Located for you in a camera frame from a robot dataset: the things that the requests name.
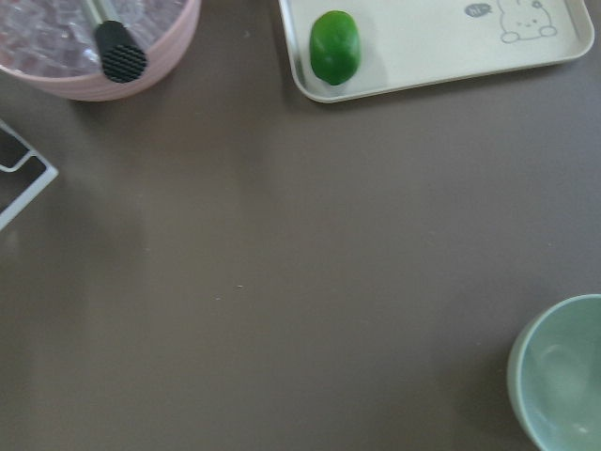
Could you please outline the light green bowl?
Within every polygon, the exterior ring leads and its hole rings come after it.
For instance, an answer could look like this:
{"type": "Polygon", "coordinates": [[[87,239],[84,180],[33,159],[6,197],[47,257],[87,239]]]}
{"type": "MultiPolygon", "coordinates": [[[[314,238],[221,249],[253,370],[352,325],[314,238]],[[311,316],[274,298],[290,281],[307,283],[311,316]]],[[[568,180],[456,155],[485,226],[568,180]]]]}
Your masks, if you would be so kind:
{"type": "Polygon", "coordinates": [[[600,448],[600,296],[540,312],[520,331],[507,364],[511,407],[539,450],[600,448]]]}

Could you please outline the green lime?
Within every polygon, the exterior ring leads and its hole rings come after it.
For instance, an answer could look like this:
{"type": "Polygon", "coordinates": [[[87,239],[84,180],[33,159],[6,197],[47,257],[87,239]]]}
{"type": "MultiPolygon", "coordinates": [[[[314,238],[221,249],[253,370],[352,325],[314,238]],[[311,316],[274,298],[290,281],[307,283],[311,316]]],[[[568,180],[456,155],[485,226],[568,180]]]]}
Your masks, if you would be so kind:
{"type": "Polygon", "coordinates": [[[361,37],[353,17],[342,10],[319,16],[311,27],[309,56],[314,75],[328,85],[351,79],[362,62],[361,37]]]}

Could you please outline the cream rabbit tray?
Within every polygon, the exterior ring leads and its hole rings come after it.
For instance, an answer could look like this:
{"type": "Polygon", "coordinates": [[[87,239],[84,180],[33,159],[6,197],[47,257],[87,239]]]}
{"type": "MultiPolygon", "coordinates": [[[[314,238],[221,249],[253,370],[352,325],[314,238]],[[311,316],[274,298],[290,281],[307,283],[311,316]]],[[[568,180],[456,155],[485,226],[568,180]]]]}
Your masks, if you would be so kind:
{"type": "Polygon", "coordinates": [[[349,101],[575,60],[593,46],[583,1],[282,1],[293,79],[309,99],[349,101]],[[362,45],[357,72],[339,86],[310,64],[314,22],[348,13],[362,45]]]}

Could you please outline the white metal rack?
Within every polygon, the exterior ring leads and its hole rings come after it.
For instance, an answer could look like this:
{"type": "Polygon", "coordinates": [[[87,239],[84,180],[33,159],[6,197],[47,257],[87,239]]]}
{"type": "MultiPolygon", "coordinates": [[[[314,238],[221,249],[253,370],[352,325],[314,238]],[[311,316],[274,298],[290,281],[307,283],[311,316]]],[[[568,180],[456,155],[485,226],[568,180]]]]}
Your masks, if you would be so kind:
{"type": "Polygon", "coordinates": [[[58,170],[4,120],[1,121],[1,229],[59,174],[58,170]]]}

